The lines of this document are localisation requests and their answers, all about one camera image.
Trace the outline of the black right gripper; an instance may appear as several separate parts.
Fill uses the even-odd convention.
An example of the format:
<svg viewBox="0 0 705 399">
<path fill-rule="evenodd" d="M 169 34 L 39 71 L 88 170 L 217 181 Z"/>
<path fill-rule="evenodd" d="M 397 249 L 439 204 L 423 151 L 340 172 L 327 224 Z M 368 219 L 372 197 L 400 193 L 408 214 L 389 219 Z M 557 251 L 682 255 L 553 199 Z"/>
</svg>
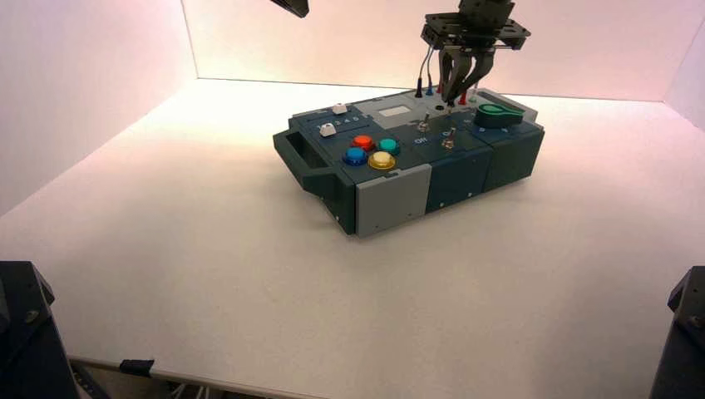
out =
<svg viewBox="0 0 705 399">
<path fill-rule="evenodd" d="M 520 50 L 530 31 L 510 17 L 512 1 L 461 1 L 456 12 L 425 16 L 421 38 L 439 53 L 442 100 L 451 104 L 489 74 L 497 42 Z M 464 48 L 480 48 L 466 52 Z"/>
</svg>

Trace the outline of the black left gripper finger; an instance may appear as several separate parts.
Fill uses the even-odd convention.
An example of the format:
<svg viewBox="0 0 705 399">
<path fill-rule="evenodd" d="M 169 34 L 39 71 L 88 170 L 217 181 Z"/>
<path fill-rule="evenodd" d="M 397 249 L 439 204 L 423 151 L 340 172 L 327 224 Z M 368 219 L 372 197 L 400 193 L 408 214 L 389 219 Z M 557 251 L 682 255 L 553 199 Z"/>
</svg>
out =
<svg viewBox="0 0 705 399">
<path fill-rule="evenodd" d="M 271 0 L 273 3 L 292 13 L 296 17 L 305 18 L 309 14 L 308 0 Z"/>
</svg>

